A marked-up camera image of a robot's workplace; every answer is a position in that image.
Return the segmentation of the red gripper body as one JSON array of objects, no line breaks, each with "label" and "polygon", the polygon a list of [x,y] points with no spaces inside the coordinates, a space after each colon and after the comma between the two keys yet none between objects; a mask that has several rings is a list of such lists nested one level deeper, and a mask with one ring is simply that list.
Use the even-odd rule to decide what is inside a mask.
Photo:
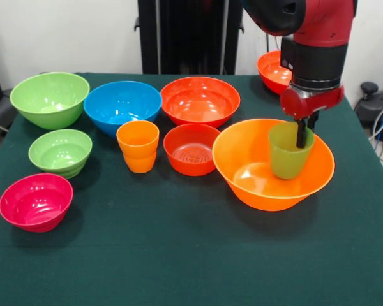
[{"label": "red gripper body", "polygon": [[344,97],[344,86],[320,92],[303,91],[290,85],[280,96],[283,112],[295,120],[310,117],[315,112],[338,105]]}]

